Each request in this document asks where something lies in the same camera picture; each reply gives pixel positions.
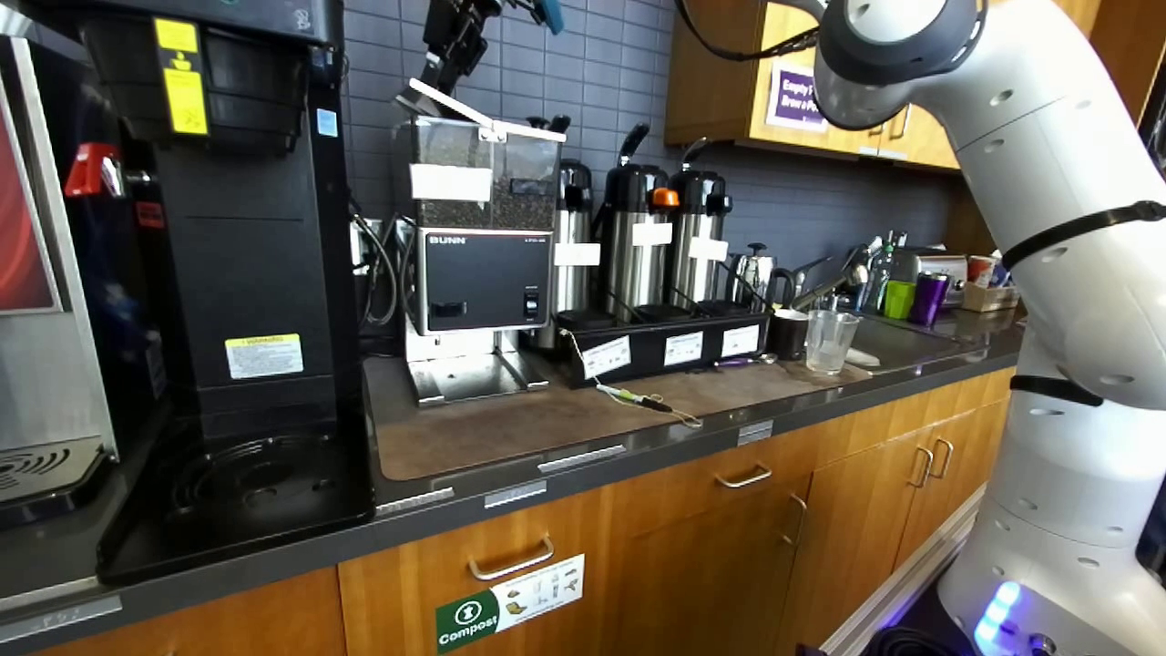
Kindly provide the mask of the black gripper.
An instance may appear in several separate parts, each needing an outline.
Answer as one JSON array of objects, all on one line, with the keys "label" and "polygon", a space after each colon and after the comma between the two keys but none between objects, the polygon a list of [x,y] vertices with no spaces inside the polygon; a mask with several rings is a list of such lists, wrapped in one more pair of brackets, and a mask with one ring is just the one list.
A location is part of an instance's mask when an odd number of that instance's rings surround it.
[{"label": "black gripper", "polygon": [[426,54],[419,80],[438,93],[452,93],[455,68],[448,62],[475,67],[488,49],[486,22],[495,16],[495,0],[431,0],[421,29]]}]

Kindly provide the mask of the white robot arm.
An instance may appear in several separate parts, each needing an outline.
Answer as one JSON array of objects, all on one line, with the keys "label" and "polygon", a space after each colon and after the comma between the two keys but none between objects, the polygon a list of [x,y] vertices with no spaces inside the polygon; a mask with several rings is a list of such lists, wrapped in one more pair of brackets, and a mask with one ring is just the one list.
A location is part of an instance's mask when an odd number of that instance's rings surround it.
[{"label": "white robot arm", "polygon": [[781,0],[814,103],[944,128],[1026,323],[975,526],[935,578],[984,656],[1166,656],[1136,542],[1166,478],[1166,180],[1052,0]]}]

